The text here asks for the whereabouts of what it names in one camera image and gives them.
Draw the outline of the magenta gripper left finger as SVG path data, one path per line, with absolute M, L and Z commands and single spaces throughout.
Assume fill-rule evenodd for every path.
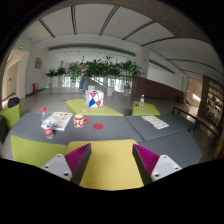
M 42 169 L 79 185 L 91 153 L 91 144 L 88 143 L 66 155 L 56 154 Z

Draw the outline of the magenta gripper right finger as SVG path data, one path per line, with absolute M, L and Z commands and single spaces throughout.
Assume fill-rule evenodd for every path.
M 181 170 L 168 155 L 159 156 L 137 144 L 133 145 L 132 154 L 144 185 Z

